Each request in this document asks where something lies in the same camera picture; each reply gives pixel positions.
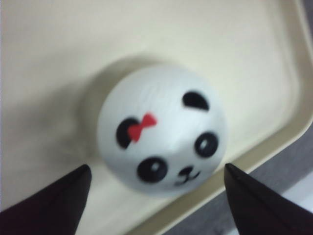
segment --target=panda nose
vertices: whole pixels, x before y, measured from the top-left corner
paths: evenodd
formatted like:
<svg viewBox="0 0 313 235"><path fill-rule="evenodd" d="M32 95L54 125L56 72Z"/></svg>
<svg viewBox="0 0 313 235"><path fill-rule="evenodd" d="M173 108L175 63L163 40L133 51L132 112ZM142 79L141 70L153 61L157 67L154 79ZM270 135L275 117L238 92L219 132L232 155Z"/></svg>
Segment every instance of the panda nose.
<svg viewBox="0 0 313 235"><path fill-rule="evenodd" d="M189 165L187 167L185 167L184 169L182 169L180 172L179 172L179 175L189 175L191 173L191 171L193 170L193 166Z"/></svg>

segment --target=panda face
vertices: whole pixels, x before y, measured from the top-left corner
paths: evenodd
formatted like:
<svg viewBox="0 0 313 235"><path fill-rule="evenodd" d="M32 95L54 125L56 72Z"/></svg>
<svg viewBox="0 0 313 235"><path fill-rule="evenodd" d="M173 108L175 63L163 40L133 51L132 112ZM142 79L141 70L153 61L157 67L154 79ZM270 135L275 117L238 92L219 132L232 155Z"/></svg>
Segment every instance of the panda face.
<svg viewBox="0 0 313 235"><path fill-rule="evenodd" d="M128 186L179 195L217 168L226 123L204 80L178 67L153 66L114 87L100 111L97 140L108 167Z"/></svg>

